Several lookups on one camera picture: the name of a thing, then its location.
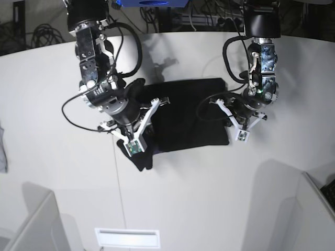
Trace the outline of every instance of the folded black fabric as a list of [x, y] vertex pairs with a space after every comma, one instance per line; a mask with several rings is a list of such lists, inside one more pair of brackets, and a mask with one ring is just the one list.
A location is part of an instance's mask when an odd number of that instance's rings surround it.
[[[149, 104], [154, 98], [169, 97], [170, 104], [160, 107], [151, 121], [154, 135], [146, 134], [148, 149], [129, 157], [121, 141], [122, 152], [142, 171], [152, 168], [155, 152], [170, 152], [206, 145], [228, 145], [225, 121], [205, 122], [196, 116], [198, 104], [209, 95], [225, 91], [221, 78], [192, 79], [145, 86], [136, 96], [138, 102]], [[206, 103], [200, 110], [203, 118], [222, 118], [217, 105]]]

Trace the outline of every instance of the white tabletop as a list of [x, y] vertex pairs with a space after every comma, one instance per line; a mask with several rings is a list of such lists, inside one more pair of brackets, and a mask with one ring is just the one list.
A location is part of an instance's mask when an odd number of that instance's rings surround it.
[[[229, 88], [238, 87], [222, 58], [223, 43], [234, 35], [143, 36], [142, 68], [127, 82], [222, 77]], [[117, 48], [120, 38], [110, 40]], [[18, 228], [27, 213], [22, 185], [31, 182], [55, 191], [84, 247], [97, 250], [94, 227], [125, 227], [117, 165], [127, 228], [160, 230], [163, 250], [270, 250], [300, 171], [335, 161], [335, 44], [282, 37], [275, 45], [279, 99], [264, 110], [269, 119], [253, 128], [247, 144], [231, 140], [229, 146], [160, 154], [153, 170], [142, 173], [111, 136], [77, 129], [62, 117], [60, 108], [77, 94], [81, 79], [74, 43], [1, 57], [0, 122], [9, 173], [0, 174], [0, 205], [6, 205], [0, 228]], [[118, 71], [131, 70], [136, 55], [127, 38]], [[229, 60], [236, 75], [246, 70], [240, 42], [230, 45]], [[66, 113], [91, 128], [105, 117], [80, 99]], [[13, 208], [17, 216], [7, 216]]]

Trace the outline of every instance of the black cloth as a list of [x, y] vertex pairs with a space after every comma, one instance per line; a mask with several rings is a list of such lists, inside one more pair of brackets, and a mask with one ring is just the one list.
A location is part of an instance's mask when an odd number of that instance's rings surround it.
[[[122, 152], [143, 171], [152, 168], [152, 155], [206, 145], [228, 145], [225, 121], [202, 121], [196, 116], [198, 104], [206, 97], [225, 91], [221, 78], [192, 79], [144, 86], [136, 100], [149, 104], [154, 98], [169, 97], [170, 104], [159, 107], [152, 116], [154, 134], [143, 135], [148, 148], [144, 153], [129, 157], [123, 141], [117, 142]], [[200, 115], [206, 119], [222, 118], [225, 114], [215, 104], [206, 102]]]

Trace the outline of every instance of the blue light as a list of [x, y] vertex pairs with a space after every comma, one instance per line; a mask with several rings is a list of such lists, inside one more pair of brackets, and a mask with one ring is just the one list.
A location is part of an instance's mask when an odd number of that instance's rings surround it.
[[142, 5], [165, 5], [169, 4], [167, 1], [142, 1], [140, 2]]

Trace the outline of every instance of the white table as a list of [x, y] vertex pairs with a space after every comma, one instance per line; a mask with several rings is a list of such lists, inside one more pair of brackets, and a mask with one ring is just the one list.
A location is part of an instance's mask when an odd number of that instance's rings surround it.
[[[143, 66], [127, 82], [222, 77], [229, 88], [238, 87], [222, 58], [223, 43], [234, 35], [143, 36]], [[117, 48], [120, 38], [110, 40]], [[62, 117], [61, 105], [77, 94], [81, 78], [74, 43], [1, 57], [9, 173], [0, 174], [0, 227], [19, 227], [27, 214], [22, 185], [32, 182], [54, 190], [84, 247], [98, 250], [94, 227], [125, 227], [117, 165], [127, 228], [160, 230], [163, 250], [270, 250], [276, 218], [295, 195], [300, 171], [335, 162], [335, 44], [283, 37], [275, 45], [279, 99], [265, 109], [268, 121], [253, 128], [247, 144], [160, 154], [153, 170], [142, 173], [111, 136], [77, 129]], [[127, 38], [118, 70], [133, 68], [136, 55]], [[240, 42], [230, 45], [229, 60], [235, 74], [246, 69]], [[104, 120], [80, 99], [66, 113], [91, 128]], [[13, 208], [15, 216], [3, 217]]]

